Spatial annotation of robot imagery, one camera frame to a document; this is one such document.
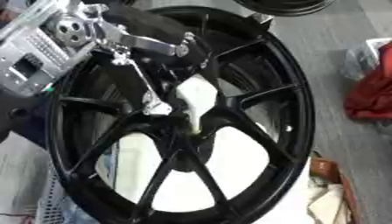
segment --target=motorcycle wheel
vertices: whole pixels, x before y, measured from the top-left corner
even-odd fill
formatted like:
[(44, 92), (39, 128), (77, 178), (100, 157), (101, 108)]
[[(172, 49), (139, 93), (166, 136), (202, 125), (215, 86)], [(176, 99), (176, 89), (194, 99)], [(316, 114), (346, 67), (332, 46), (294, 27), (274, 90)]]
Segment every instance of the motorcycle wheel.
[[(140, 205), (140, 201), (125, 199), (100, 175), (84, 167), (94, 167), (96, 159), (108, 153), (118, 140), (100, 142), (100, 137), (113, 131), (112, 123), (128, 117), (125, 119), (128, 128), (133, 123), (153, 127), (160, 120), (132, 114), (133, 102), (124, 102), (108, 78), (110, 74), (104, 73), (102, 65), (91, 59), (60, 83), (52, 98), (47, 142), (59, 181), (75, 203), (101, 223), (251, 223), (291, 189), (309, 157), (314, 106), (305, 75), (284, 45), (260, 29), (257, 22), (204, 7), (170, 7), (152, 12), (179, 21), (212, 47), (213, 56), (220, 63), (221, 88), (224, 91), (226, 85), (241, 92), (240, 98), (245, 99), (241, 110), (262, 111), (263, 116), (245, 112), (253, 124), (264, 125), (267, 135), (260, 136), (260, 129), (255, 130), (249, 120), (241, 120), (235, 113), (217, 111), (212, 116), (217, 121), (223, 117), (245, 134), (260, 138), (255, 140), (266, 143), (263, 147), (269, 152), (270, 163), (242, 192), (230, 199), (222, 196), (215, 206), (198, 211), (158, 211)], [(227, 94), (226, 98), (240, 99)], [(95, 159), (86, 159), (92, 144), (99, 144), (101, 149), (93, 153)], [(208, 178), (211, 177), (208, 170), (203, 164), (200, 167), (204, 171), (201, 178), (212, 195), (221, 194), (214, 179)], [(149, 188), (159, 186), (157, 182), (162, 181), (152, 180)]]

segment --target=machine part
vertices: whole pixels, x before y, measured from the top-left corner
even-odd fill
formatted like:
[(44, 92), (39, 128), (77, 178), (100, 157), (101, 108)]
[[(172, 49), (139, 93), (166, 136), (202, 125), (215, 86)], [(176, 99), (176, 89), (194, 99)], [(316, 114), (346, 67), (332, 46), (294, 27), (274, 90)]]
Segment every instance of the machine part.
[(145, 104), (143, 113), (147, 116), (168, 116), (172, 112), (169, 103), (161, 101), (155, 92), (147, 92), (143, 103)]
[[(0, 31), (0, 83), (3, 88), (19, 97), (36, 95), (89, 57), (96, 44), (84, 41), (82, 33), (74, 33), (78, 35), (78, 41), (73, 44), (78, 42), (78, 48), (68, 51), (47, 34), (43, 26), (53, 15), (68, 13), (68, 3), (39, 0)], [(65, 18), (63, 25), (71, 23), (70, 19)]]
[(1, 86), (17, 96), (39, 94), (98, 46), (108, 53), (133, 47), (167, 56), (189, 52), (106, 22), (102, 13), (107, 9), (80, 0), (38, 0), (0, 31)]
[(94, 33), (102, 33), (102, 37), (96, 36), (97, 42), (101, 47), (110, 51), (117, 51), (117, 47), (137, 48), (148, 50), (156, 53), (162, 53), (167, 56), (175, 56), (177, 47), (159, 41), (154, 38), (139, 37), (129, 34), (124, 26), (120, 28), (101, 19), (99, 26), (93, 26)]
[[(218, 61), (220, 69), (219, 75), (210, 75), (220, 77), (219, 82), (226, 82), (241, 91), (230, 95), (218, 89), (217, 105), (203, 115), (202, 129), (197, 135), (190, 133), (189, 122), (183, 117), (148, 116), (136, 108), (132, 113), (116, 114), (114, 122), (95, 139), (89, 134), (95, 130), (91, 122), (94, 116), (82, 111), (78, 113), (67, 93), (101, 99), (102, 86), (110, 84), (97, 81), (105, 75), (92, 73), (93, 68), (96, 71), (95, 67), (101, 65), (76, 71), (69, 80), (61, 83), (59, 92), (53, 96), (48, 118), (51, 131), (48, 149), (59, 180), (72, 199), (101, 223), (252, 223), (287, 193), (310, 154), (314, 107), (305, 76), (283, 44), (259, 29), (260, 24), (254, 20), (202, 7), (174, 7), (154, 12), (177, 19), (195, 33), (200, 30), (198, 25), (207, 25), (202, 38), (208, 40), (213, 49), (214, 59), (209, 64)], [(100, 104), (99, 100), (89, 101)], [(122, 102), (121, 99), (106, 101)], [(268, 109), (266, 119), (258, 120), (264, 128), (257, 126), (256, 118), (249, 114), (253, 107), (257, 111)], [(220, 182), (206, 168), (206, 161), (200, 158), (197, 147), (214, 138), (215, 133), (224, 127), (234, 127), (252, 137), (269, 154), (265, 170), (233, 198), (230, 198), (233, 195), (226, 195)], [(98, 175), (92, 174), (95, 174), (95, 162), (110, 145), (136, 132), (153, 139), (162, 152), (162, 163), (141, 199), (129, 201), (105, 185)], [(182, 161), (183, 157), (213, 196), (213, 206), (183, 213), (154, 209), (152, 201), (172, 172), (172, 164)]]
[(323, 10), (334, 0), (235, 0), (238, 4), (260, 13), (296, 17)]
[(148, 92), (143, 97), (144, 114), (147, 116), (168, 116), (172, 112), (172, 107), (159, 98), (150, 82), (144, 76), (140, 67), (133, 59), (130, 59), (129, 56), (130, 52), (115, 52), (115, 58), (112, 63), (117, 66), (133, 66), (137, 75), (147, 87)]
[(199, 134), (201, 117), (215, 106), (218, 90), (200, 74), (195, 74), (176, 88), (178, 98), (186, 102), (193, 134)]
[(56, 24), (54, 35), (66, 46), (80, 47), (91, 40), (85, 22), (79, 17), (64, 15)]
[(255, 19), (257, 22), (259, 22), (260, 24), (268, 23), (270, 20), (272, 20), (274, 18), (274, 16), (262, 14), (262, 13), (259, 13), (259, 12), (254, 13), (254, 14), (252, 14), (250, 16), (253, 19)]

